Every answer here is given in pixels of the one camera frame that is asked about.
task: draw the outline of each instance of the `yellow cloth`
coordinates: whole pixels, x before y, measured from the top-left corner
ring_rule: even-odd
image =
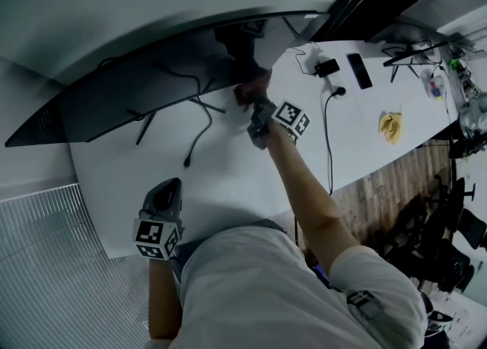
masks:
[[[380,118],[379,132],[383,133],[387,142],[395,145],[403,133],[403,114],[388,113]]]

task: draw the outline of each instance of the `black smartphone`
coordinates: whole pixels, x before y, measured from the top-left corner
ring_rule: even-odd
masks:
[[[358,53],[348,54],[347,59],[349,59],[350,65],[352,66],[353,73],[357,78],[358,85],[362,90],[365,88],[372,87],[371,78],[368,77],[367,69],[365,69],[362,57]]]
[[[335,59],[331,59],[318,64],[314,67],[314,70],[316,71],[317,75],[322,78],[323,76],[331,75],[332,73],[339,71],[340,67]]]

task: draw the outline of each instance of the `white desk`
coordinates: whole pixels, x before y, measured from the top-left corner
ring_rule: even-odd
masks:
[[[314,47],[306,45],[303,50],[309,52]],[[298,149],[325,187],[328,179],[323,105],[330,84],[347,90],[344,97],[331,100],[328,105],[335,189],[383,167],[449,125],[445,102],[429,99],[421,81],[409,69],[400,68],[391,84],[392,68],[382,66],[387,58],[366,57],[367,49],[379,46],[340,41],[321,43],[320,47],[322,55],[337,60],[339,72],[328,81],[303,75],[294,59],[295,52],[289,50],[274,66],[268,94],[276,104],[287,99],[307,111],[311,124],[299,140]],[[373,87],[358,87],[346,59],[346,54],[352,52],[361,53]],[[300,57],[304,65],[306,58]],[[135,140],[140,122],[89,144],[71,144],[84,200],[110,258],[135,252],[131,245],[133,218],[137,217],[145,194],[172,177],[183,181],[184,242],[290,208],[269,155],[252,146],[247,135],[250,111],[244,114],[237,108],[231,90],[205,95],[202,100],[223,106],[227,114],[210,111],[214,124],[196,145],[188,170],[183,168],[184,158],[192,140],[207,123],[201,108],[190,102],[160,111],[139,146]],[[452,96],[447,98],[447,104],[453,121],[457,111]],[[393,146],[378,132],[379,118],[383,112],[399,111],[403,113],[403,136]]]

